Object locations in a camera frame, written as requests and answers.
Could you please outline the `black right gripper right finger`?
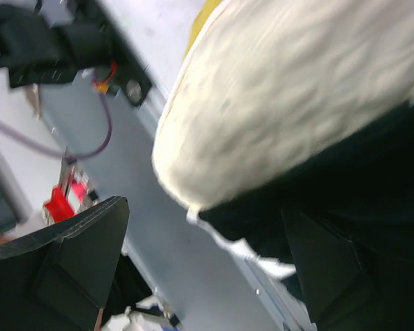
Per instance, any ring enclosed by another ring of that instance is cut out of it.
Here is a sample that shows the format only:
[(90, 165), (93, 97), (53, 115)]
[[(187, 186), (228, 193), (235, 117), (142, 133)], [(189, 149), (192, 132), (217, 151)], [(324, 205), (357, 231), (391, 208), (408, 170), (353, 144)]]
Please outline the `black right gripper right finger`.
[(348, 228), (282, 212), (318, 330), (414, 330), (414, 227)]

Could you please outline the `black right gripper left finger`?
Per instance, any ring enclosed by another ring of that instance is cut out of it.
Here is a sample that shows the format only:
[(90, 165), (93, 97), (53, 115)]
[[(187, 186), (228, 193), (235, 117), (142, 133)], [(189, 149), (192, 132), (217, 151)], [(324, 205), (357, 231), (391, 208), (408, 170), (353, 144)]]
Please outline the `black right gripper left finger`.
[(0, 245), (0, 330), (93, 330), (128, 218), (126, 198), (110, 197)]

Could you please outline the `black white checkered pillowcase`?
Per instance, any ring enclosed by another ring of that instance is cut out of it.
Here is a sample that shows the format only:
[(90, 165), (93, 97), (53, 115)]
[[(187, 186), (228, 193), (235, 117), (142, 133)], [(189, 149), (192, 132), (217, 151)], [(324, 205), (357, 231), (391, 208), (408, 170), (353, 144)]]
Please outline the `black white checkered pillowcase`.
[(295, 272), (281, 213), (334, 227), (414, 227), (414, 103), (405, 102), (285, 175), (187, 220), (223, 250), (283, 279)]

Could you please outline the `cream quilted pillow yellow edge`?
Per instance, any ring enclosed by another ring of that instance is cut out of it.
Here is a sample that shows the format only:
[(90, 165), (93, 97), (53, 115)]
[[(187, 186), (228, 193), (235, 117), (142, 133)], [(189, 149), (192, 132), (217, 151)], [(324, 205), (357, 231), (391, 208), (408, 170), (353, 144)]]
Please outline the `cream quilted pillow yellow edge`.
[(186, 55), (152, 165), (186, 208), (282, 176), (405, 102), (414, 1), (222, 1)]

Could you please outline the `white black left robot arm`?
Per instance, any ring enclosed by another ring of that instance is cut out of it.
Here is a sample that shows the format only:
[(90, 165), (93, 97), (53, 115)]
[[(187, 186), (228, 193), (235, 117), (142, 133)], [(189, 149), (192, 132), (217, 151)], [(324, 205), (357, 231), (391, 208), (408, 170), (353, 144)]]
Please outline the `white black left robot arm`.
[(50, 26), (40, 7), (0, 3), (0, 68), (9, 88), (68, 84), (80, 70), (112, 65), (110, 35), (98, 23)]

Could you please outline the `aluminium front frame rail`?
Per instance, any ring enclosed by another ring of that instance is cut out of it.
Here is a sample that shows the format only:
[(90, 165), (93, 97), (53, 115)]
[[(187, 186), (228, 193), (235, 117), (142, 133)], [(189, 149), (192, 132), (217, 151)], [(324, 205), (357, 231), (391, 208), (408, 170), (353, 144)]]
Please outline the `aluminium front frame rail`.
[(262, 258), (244, 239), (229, 241), (178, 206), (151, 165), (157, 122), (181, 64), (216, 1), (103, 1), (145, 65), (154, 87), (132, 123), (117, 131), (125, 152), (129, 255), (185, 330), (314, 330), (296, 294), (291, 264)]

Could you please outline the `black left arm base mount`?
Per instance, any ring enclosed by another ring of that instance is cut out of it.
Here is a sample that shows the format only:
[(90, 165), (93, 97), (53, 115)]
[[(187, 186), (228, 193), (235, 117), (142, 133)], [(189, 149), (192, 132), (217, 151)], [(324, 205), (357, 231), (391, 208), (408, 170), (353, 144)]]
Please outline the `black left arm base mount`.
[(115, 21), (109, 17), (102, 5), (94, 1), (92, 6), (100, 31), (109, 39), (111, 55), (109, 64), (95, 68), (97, 81), (108, 90), (108, 94), (114, 96), (121, 92), (131, 106), (139, 107), (152, 88), (146, 67), (140, 63), (127, 38), (122, 35), (121, 29), (115, 25)]

